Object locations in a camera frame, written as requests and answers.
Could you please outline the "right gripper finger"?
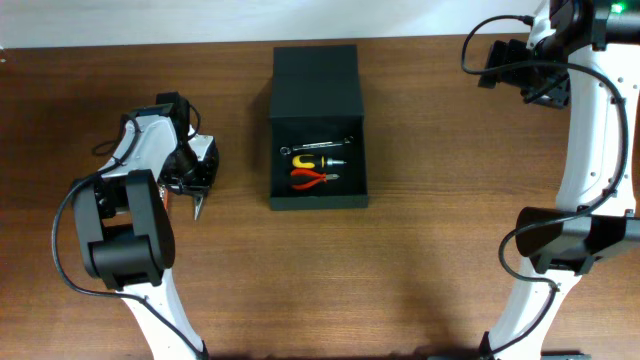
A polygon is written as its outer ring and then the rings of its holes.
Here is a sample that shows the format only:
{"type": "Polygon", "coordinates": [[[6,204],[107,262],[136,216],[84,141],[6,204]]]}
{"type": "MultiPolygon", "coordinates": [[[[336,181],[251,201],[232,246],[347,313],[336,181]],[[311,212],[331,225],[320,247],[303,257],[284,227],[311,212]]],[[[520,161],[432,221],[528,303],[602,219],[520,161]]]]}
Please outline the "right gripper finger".
{"type": "MultiPolygon", "coordinates": [[[[491,68],[503,65],[505,62],[506,52],[507,43],[496,40],[490,47],[489,54],[485,63],[485,69],[489,70],[491,68]]],[[[494,89],[499,82],[499,75],[481,75],[478,80],[478,86],[480,88],[494,89]]]]}
{"type": "MultiPolygon", "coordinates": [[[[511,39],[507,43],[507,52],[505,57],[505,64],[520,64],[531,59],[531,50],[527,48],[525,42],[511,39]]],[[[518,68],[508,70],[504,74],[504,81],[510,85],[530,85],[531,84],[531,69],[530,68],[518,68]]]]}

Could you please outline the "orange black needle-nose pliers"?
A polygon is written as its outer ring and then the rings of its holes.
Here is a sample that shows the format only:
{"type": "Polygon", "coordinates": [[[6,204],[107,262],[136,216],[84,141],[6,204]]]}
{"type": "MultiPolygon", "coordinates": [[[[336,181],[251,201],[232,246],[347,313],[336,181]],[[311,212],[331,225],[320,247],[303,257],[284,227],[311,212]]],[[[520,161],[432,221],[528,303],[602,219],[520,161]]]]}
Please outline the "orange black needle-nose pliers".
{"type": "Polygon", "coordinates": [[[194,220],[197,221],[202,213],[202,209],[206,202],[206,194],[198,194],[193,197],[194,204],[194,220]]]}

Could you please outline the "silver combination wrench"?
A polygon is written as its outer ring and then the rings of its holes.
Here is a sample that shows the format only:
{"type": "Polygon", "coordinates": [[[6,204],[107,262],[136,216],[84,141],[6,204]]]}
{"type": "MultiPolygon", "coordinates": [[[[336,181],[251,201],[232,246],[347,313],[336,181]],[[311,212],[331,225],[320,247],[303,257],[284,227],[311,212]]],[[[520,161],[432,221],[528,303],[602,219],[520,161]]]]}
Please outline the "silver combination wrench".
{"type": "Polygon", "coordinates": [[[326,142],[316,142],[316,143],[308,143],[308,144],[299,144],[299,145],[291,145],[291,146],[283,146],[280,148],[280,153],[282,155],[291,155],[295,152],[300,151],[308,151],[314,149],[323,149],[323,148],[332,148],[344,146],[347,144],[351,144],[354,142],[353,136],[347,136],[341,140],[336,141],[326,141],[326,142]]]}

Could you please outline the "yellow black screwdriver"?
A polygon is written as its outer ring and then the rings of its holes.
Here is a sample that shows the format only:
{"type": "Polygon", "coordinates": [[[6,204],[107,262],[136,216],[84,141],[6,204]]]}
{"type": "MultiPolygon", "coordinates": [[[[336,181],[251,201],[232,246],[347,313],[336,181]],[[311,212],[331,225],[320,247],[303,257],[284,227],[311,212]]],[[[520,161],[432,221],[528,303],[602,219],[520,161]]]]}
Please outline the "yellow black screwdriver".
{"type": "Polygon", "coordinates": [[[324,169],[344,166],[347,162],[324,155],[301,154],[292,158],[292,165],[299,169],[324,169]]]}

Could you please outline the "small red cutting pliers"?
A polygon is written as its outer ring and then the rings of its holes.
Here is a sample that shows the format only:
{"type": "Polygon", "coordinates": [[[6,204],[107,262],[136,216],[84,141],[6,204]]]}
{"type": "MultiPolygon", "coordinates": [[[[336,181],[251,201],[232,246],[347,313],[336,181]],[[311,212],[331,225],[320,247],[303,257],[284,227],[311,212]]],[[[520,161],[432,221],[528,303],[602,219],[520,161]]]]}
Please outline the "small red cutting pliers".
{"type": "Polygon", "coordinates": [[[296,191],[305,191],[313,188],[318,184],[328,183],[329,181],[338,180],[339,174],[319,173],[311,169],[296,168],[290,173],[293,183],[291,188],[296,191]]]}

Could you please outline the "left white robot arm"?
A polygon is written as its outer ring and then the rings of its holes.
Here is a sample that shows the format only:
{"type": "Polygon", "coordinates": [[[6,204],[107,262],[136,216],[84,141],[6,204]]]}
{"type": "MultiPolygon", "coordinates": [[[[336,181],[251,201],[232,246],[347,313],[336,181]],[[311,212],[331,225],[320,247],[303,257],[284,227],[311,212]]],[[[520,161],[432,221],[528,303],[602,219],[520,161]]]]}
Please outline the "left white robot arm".
{"type": "Polygon", "coordinates": [[[199,132],[201,115],[177,92],[124,114],[117,139],[93,150],[108,156],[96,173],[72,185],[72,206],[84,268],[104,283],[100,296],[122,300],[156,359],[206,359],[173,276],[174,233],[168,194],[186,195],[199,214],[215,182],[219,152],[199,132]]]}

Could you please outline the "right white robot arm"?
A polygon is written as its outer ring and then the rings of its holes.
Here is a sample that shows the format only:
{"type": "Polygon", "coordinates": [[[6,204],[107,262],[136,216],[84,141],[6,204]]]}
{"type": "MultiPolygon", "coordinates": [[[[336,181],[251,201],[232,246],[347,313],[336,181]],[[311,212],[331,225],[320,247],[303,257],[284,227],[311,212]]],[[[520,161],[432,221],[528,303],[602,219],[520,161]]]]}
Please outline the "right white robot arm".
{"type": "Polygon", "coordinates": [[[556,204],[527,207],[506,241],[521,264],[507,306],[482,339],[483,359],[539,359],[567,294],[599,261],[636,248],[632,153],[639,100],[639,4],[553,0],[524,18],[526,41],[494,43],[477,75],[484,88],[570,112],[556,204]]]}

